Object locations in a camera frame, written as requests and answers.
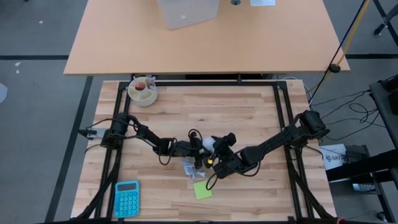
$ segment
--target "blue calculator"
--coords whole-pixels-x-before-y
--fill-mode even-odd
[[[135,217],[139,214],[138,181],[132,180],[116,184],[113,213],[116,218]]]

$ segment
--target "green sticky note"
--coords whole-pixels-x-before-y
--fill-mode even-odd
[[[193,190],[195,191],[195,197],[197,200],[208,198],[213,196],[211,190],[206,189],[207,181],[201,181],[193,184]]]

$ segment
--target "wooden table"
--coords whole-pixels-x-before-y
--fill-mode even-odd
[[[302,81],[288,81],[288,87],[294,114],[308,109]],[[112,117],[117,89],[118,82],[103,83],[94,122]],[[141,108],[132,103],[129,112],[160,137],[187,140],[191,128],[197,128],[203,136],[233,132],[237,138],[234,151],[259,144],[280,131],[271,86],[164,86],[159,87],[159,97],[152,106]],[[109,126],[110,123],[101,123],[98,127]],[[99,140],[91,141],[89,146],[98,143]],[[318,147],[316,142],[310,145]],[[86,153],[73,217],[83,211],[98,190],[105,151],[95,147]],[[141,183],[141,210],[135,220],[275,221],[295,216],[283,148],[265,157],[257,176],[233,174],[218,180],[213,197],[203,200],[195,199],[180,159],[172,158],[169,165],[162,166],[143,141],[124,142],[119,181],[136,179]],[[321,155],[304,149],[303,161],[311,191],[335,215]],[[300,190],[299,195],[304,208]]]
[[[322,0],[221,0],[214,19],[176,30],[156,0],[90,0],[65,74],[319,72],[338,46]]]

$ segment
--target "calculator display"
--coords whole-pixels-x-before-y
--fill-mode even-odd
[[[137,189],[136,184],[119,184],[118,185],[118,191],[136,190],[136,189]]]

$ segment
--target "gray floor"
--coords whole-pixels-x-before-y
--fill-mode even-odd
[[[361,0],[324,2],[342,38]],[[397,3],[396,0],[381,2],[386,11]],[[0,55],[69,54],[85,5],[84,0],[0,0]],[[398,53],[398,47],[387,32],[380,37],[371,35],[381,21],[371,3],[350,54]],[[398,19],[392,23],[398,29]],[[47,212],[85,79],[63,76],[64,61],[23,61],[19,66],[16,63],[0,61],[0,83],[9,88],[7,99],[0,104],[0,220],[1,223],[37,223],[44,220]],[[396,60],[350,60],[349,64],[352,71],[334,75],[320,88],[314,103],[366,90],[370,83],[398,71]],[[314,86],[321,78],[320,73],[294,75],[308,86]],[[82,126],[93,120],[102,80],[104,78],[94,79]],[[343,101],[315,109],[325,114]],[[358,102],[368,108],[375,107],[367,95]],[[348,117],[359,115],[344,107],[325,121]],[[335,124],[330,126],[330,136],[338,138],[363,126],[365,124],[356,121]],[[323,142],[336,143],[365,144],[371,154],[393,148],[387,131],[377,126],[340,141],[326,139]],[[86,144],[84,138],[78,137],[57,220],[70,216]],[[357,194],[348,184],[332,184],[331,190],[339,215],[350,220],[376,221],[374,214],[381,210],[376,196]],[[386,191],[398,217],[395,187],[387,184]]]

